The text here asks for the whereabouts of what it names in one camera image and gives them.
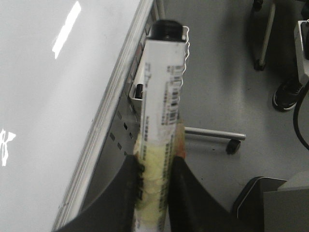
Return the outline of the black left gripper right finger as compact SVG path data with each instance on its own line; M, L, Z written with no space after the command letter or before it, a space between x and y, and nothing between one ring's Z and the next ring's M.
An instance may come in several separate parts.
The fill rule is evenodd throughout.
M181 157L173 159L168 204L173 232L238 231L238 222L204 189Z

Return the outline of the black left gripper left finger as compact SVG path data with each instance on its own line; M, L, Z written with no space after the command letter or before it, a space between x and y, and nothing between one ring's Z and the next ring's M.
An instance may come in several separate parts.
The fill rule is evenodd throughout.
M131 154L103 154L79 164L53 225L55 232L130 232L140 167Z

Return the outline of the grey robot base corner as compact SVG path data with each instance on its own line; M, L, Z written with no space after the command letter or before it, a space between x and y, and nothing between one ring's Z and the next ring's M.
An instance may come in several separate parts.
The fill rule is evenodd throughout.
M231 209L255 232L307 232L309 230L309 173L290 179L257 176L249 180Z

